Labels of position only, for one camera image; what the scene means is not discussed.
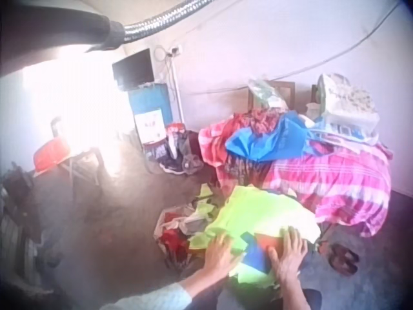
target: tv screen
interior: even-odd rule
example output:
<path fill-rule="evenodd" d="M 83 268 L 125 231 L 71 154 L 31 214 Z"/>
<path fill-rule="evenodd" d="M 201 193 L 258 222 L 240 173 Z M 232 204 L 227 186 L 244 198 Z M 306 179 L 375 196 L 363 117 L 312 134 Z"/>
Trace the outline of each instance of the tv screen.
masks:
<path fill-rule="evenodd" d="M 112 68 L 121 90 L 132 90 L 155 80 L 149 48 L 114 63 Z"/>

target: pink plaid blanket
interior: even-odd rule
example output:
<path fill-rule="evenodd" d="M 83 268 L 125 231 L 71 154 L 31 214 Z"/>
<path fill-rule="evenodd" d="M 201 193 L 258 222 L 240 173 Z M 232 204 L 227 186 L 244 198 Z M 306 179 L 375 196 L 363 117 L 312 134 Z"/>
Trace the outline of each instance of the pink plaid blanket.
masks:
<path fill-rule="evenodd" d="M 227 137 L 221 134 L 227 122 L 202 129 L 199 144 L 204 161 L 216 168 L 221 189 L 229 196 L 237 179 L 225 172 L 222 160 Z M 273 161 L 262 188 L 284 194 L 293 190 L 318 222 L 360 224 L 361 235 L 368 237 L 379 231 L 387 215 L 391 159 L 392 153 L 380 144 L 363 146 L 361 154 L 334 147 L 334 153 L 326 156 Z"/>

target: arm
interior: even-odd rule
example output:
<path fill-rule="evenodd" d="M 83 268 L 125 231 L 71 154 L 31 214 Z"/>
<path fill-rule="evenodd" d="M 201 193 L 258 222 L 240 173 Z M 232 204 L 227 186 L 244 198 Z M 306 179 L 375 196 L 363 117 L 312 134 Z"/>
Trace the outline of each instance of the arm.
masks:
<path fill-rule="evenodd" d="M 183 310 L 203 290 L 225 278 L 241 261 L 242 256 L 231 255 L 229 237 L 214 238 L 205 252 L 204 267 L 179 283 L 140 296 L 120 299 L 101 310 Z"/>
<path fill-rule="evenodd" d="M 284 235 L 284 253 L 281 259 L 274 248 L 268 250 L 273 270 L 281 286 L 284 310 L 310 310 L 297 278 L 299 265 L 307 251 L 307 242 L 301 239 L 299 232 L 292 227 Z"/>
<path fill-rule="evenodd" d="M 243 256 L 234 257 L 231 248 L 229 236 L 221 234 L 211 240 L 205 252 L 204 267 L 179 283 L 192 298 L 228 276 L 243 259 Z"/>

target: gray floor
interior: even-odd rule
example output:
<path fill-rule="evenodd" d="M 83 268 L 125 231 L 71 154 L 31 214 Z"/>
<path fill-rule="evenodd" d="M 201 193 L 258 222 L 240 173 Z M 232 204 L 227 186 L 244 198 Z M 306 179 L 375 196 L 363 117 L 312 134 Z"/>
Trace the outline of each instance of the gray floor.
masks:
<path fill-rule="evenodd" d="M 54 240 L 53 251 L 63 254 L 58 267 L 47 272 L 81 309 L 97 309 L 177 279 L 153 240 L 154 225 L 162 209 L 189 202 L 208 179 L 208 171 L 185 177 L 152 167 L 156 173 L 149 173 L 138 151 L 125 143 L 118 147 L 121 170 L 115 177 L 101 176 L 101 192 L 77 181 L 74 200 L 68 177 L 59 169 L 35 182 L 32 200 L 44 236 Z M 394 309 L 403 297 L 412 279 L 413 203 L 394 193 L 389 209 L 385 226 L 373 238 L 360 238 L 348 227 L 332 231 L 330 240 L 361 257 L 353 277 L 340 276 L 318 254 L 306 258 L 301 281 L 322 292 L 323 309 Z M 221 309 L 242 309 L 227 295 L 219 299 Z"/>

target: hand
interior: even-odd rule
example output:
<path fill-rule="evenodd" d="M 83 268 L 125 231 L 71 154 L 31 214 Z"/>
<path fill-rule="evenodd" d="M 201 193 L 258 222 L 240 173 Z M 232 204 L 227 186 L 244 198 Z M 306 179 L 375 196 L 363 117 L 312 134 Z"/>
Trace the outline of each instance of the hand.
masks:
<path fill-rule="evenodd" d="M 273 247 L 268 249 L 272 268 L 281 284 L 297 278 L 298 268 L 307 251 L 307 241 L 301 239 L 299 231 L 293 227 L 289 227 L 284 234 L 284 253 L 281 259 Z"/>
<path fill-rule="evenodd" d="M 243 259 L 243 255 L 232 255 L 231 247 L 231 237 L 220 234 L 212 239 L 206 248 L 203 272 L 217 282 L 225 278 Z"/>

